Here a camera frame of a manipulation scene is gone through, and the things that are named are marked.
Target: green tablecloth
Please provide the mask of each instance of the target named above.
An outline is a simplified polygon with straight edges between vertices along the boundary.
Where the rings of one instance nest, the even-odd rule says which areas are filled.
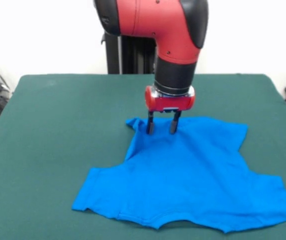
[[[121,163],[145,118],[152,75],[24,76],[0,117],[0,240],[286,239],[286,222],[223,234],[187,221],[160,230],[72,211],[91,167]],[[264,75],[196,75],[196,103],[183,116],[246,123],[249,167],[286,186],[286,103]]]

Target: blue t-shirt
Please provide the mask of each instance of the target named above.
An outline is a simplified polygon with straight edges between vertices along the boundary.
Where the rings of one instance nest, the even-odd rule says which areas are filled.
[[[182,117],[170,134],[171,119],[155,118],[147,135],[145,119],[126,123],[135,135],[125,161],[90,169],[73,210],[156,229],[186,220],[225,233],[286,221],[282,179],[251,171],[239,153],[245,124]]]

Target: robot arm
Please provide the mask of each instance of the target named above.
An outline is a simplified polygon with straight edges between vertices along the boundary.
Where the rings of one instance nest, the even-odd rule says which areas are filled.
[[[149,112],[175,112],[175,133],[181,111],[195,100],[191,86],[208,26],[207,0],[94,0],[104,30],[112,35],[154,38],[157,59],[153,86],[145,91]]]

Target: white wall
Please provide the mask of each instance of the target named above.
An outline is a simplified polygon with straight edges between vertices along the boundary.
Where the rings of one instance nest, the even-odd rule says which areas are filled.
[[[196,71],[264,73],[282,92],[286,1],[208,1]],[[25,74],[106,74],[103,33],[92,0],[0,0],[0,71],[13,88]]]

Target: black metal stand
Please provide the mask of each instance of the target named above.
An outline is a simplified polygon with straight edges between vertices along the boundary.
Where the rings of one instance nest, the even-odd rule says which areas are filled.
[[[156,58],[156,44],[154,39],[121,36],[119,47],[118,37],[105,33],[104,38],[108,74],[154,73]]]

